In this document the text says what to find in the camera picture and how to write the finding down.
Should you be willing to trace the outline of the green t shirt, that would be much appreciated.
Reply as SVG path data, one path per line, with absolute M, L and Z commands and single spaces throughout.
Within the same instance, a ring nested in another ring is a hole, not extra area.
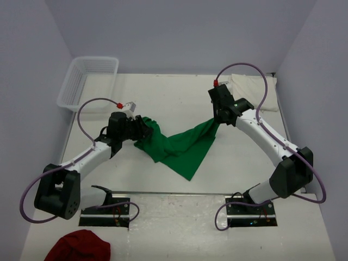
M 215 141 L 219 125 L 210 119 L 183 133 L 166 137 L 155 120 L 148 117 L 143 120 L 153 133 L 134 146 L 147 153 L 155 163 L 162 163 L 186 180 L 192 180 Z

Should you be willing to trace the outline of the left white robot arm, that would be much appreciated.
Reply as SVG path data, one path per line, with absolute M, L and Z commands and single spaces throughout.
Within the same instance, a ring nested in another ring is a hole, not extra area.
M 34 207 L 65 220 L 80 209 L 95 208 L 102 214 L 112 210 L 111 190 L 93 185 L 81 187 L 82 180 L 95 168 L 111 159 L 122 148 L 124 141 L 148 138 L 153 129 L 138 115 L 112 113 L 108 125 L 103 127 L 94 145 L 62 166 L 49 164 L 41 177 Z

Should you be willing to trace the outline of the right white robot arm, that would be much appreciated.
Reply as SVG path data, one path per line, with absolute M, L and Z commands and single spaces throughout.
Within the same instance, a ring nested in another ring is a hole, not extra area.
M 243 209 L 250 214 L 261 209 L 262 203 L 287 198 L 313 180 L 311 169 L 299 159 L 298 153 L 313 165 L 313 152 L 286 140 L 257 115 L 254 106 L 244 98 L 235 100 L 226 85 L 208 91 L 213 104 L 214 121 L 232 125 L 248 135 L 269 157 L 275 170 L 268 180 L 243 193 Z

